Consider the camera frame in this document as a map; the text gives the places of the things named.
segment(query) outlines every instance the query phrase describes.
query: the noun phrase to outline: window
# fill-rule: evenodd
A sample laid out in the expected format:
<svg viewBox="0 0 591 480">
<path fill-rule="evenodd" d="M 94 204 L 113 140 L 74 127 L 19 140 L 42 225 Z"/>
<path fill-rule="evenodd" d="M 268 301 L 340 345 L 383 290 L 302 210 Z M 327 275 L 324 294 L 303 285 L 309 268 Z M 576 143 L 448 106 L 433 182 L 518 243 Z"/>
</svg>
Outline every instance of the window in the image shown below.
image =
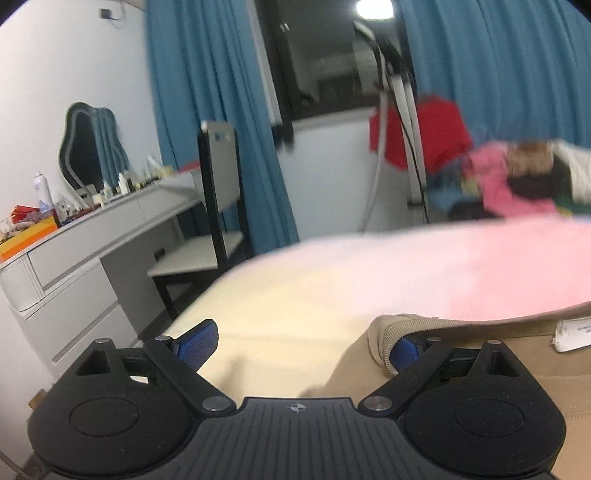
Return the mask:
<svg viewBox="0 0 591 480">
<path fill-rule="evenodd" d="M 378 104 L 374 54 L 356 38 L 353 29 L 353 21 L 361 19 L 357 3 L 257 0 L 284 121 L 286 117 L 297 120 Z M 396 3 L 393 18 L 369 23 L 376 31 L 386 33 L 410 64 L 404 23 Z"/>
</svg>

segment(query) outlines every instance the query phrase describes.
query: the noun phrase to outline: blue curtain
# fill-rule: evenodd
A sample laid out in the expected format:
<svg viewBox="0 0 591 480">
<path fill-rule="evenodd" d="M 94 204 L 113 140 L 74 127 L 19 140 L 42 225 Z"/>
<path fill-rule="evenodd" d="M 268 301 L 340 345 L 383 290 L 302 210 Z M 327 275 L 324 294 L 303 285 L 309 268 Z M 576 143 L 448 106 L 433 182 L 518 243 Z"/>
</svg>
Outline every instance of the blue curtain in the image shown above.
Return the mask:
<svg viewBox="0 0 591 480">
<path fill-rule="evenodd" d="M 163 161 L 197 158 L 201 121 L 230 122 L 255 252 L 297 242 L 245 0 L 149 0 L 146 18 Z"/>
<path fill-rule="evenodd" d="M 119 142 L 113 112 L 108 108 L 93 109 L 92 128 L 103 181 L 115 188 L 119 181 L 119 173 L 129 170 L 129 159 Z"/>
<path fill-rule="evenodd" d="M 566 0 L 399 0 L 419 93 L 478 136 L 591 147 L 591 24 Z"/>
</svg>

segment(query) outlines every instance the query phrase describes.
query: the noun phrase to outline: pink clothing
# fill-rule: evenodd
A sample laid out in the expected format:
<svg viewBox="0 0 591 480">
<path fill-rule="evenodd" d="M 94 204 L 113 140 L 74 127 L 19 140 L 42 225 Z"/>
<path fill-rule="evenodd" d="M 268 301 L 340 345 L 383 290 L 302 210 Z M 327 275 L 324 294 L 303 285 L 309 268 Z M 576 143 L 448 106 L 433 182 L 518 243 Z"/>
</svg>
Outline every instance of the pink clothing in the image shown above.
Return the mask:
<svg viewBox="0 0 591 480">
<path fill-rule="evenodd" d="M 507 185 L 507 151 L 507 143 L 490 142 L 468 154 L 472 165 L 465 173 L 476 177 L 484 208 L 503 217 L 556 213 L 552 200 L 527 200 L 511 192 Z"/>
</svg>

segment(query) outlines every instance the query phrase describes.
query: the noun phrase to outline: spray can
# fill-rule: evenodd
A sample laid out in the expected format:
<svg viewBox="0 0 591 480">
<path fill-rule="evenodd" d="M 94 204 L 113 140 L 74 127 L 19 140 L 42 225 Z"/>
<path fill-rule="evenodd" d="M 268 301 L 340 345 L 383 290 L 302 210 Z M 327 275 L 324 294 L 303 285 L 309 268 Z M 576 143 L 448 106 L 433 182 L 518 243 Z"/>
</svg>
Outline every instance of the spray can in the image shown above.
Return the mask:
<svg viewBox="0 0 591 480">
<path fill-rule="evenodd" d="M 51 199 L 51 193 L 49 191 L 49 185 L 47 179 L 43 173 L 36 173 L 35 179 L 33 180 L 33 186 L 35 187 L 35 193 L 37 194 L 37 200 L 39 201 L 39 209 L 41 213 L 49 212 L 53 210 L 53 200 Z"/>
<path fill-rule="evenodd" d="M 123 173 L 119 173 L 119 190 L 121 195 L 127 195 L 129 193 L 129 187 L 127 186 L 127 180 Z"/>
</svg>

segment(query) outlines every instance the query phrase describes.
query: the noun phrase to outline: orange box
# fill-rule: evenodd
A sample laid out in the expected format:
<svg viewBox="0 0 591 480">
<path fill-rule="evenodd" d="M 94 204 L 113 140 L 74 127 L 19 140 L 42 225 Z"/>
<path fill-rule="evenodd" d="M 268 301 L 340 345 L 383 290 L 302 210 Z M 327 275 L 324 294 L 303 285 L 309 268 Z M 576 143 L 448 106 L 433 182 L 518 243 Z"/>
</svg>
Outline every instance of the orange box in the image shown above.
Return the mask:
<svg viewBox="0 0 591 480">
<path fill-rule="evenodd" d="M 30 226 L 25 231 L 13 236 L 10 240 L 0 245 L 0 262 L 4 262 L 17 253 L 23 251 L 29 245 L 34 244 L 44 236 L 57 230 L 53 217 L 46 218 L 36 225 Z"/>
</svg>

